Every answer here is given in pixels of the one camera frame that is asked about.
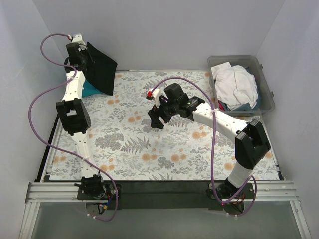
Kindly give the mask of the black t shirt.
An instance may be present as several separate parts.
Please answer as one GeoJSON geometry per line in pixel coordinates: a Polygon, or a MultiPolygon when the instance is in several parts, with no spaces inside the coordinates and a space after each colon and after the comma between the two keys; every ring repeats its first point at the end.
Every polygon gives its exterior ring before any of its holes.
{"type": "Polygon", "coordinates": [[[112,96],[117,63],[87,42],[94,65],[86,72],[86,80],[102,93],[112,96]]]}

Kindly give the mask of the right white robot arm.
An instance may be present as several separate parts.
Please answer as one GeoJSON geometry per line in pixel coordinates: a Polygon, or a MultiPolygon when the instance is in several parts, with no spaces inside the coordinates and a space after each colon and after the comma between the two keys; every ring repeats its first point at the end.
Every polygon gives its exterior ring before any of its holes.
{"type": "Polygon", "coordinates": [[[177,83],[163,91],[151,89],[146,98],[155,103],[148,112],[152,128],[163,129],[172,116],[179,115],[212,128],[234,143],[236,164],[224,183],[212,191],[218,199],[239,197],[253,169],[271,149],[262,123],[256,119],[250,122],[236,119],[215,110],[199,97],[190,98],[177,83]]]}

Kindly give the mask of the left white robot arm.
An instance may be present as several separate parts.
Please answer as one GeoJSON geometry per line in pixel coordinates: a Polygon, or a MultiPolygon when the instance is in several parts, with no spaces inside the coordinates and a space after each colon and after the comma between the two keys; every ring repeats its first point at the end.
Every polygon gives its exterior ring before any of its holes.
{"type": "Polygon", "coordinates": [[[100,171],[92,166],[93,152],[89,142],[88,129],[91,120],[88,111],[82,101],[82,92],[86,81],[87,67],[93,61],[87,46],[83,43],[72,42],[66,45],[68,57],[64,64],[67,80],[64,97],[56,103],[58,116],[63,129],[71,136],[76,148],[76,154],[80,156],[81,183],[75,184],[80,192],[94,199],[105,196],[106,187],[103,184],[100,171]]]}

